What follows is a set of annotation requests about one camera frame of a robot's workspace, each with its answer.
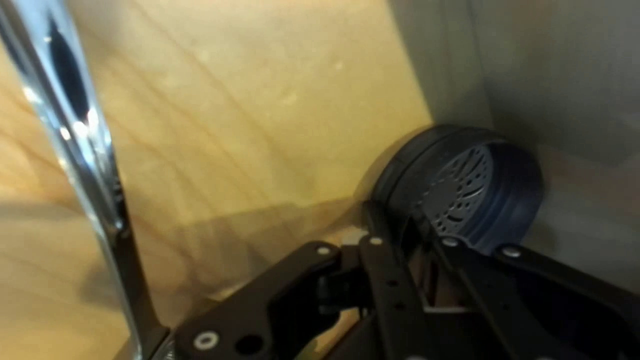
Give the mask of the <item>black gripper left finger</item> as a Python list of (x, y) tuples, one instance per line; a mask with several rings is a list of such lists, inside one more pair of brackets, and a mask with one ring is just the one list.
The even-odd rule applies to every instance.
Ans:
[(357, 246), (309, 243), (176, 331), (179, 360), (295, 360), (357, 307)]

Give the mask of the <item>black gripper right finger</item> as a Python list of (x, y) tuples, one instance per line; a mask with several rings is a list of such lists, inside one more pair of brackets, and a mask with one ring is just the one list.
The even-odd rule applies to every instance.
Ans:
[(640, 360), (636, 295), (525, 246), (432, 251), (511, 360)]

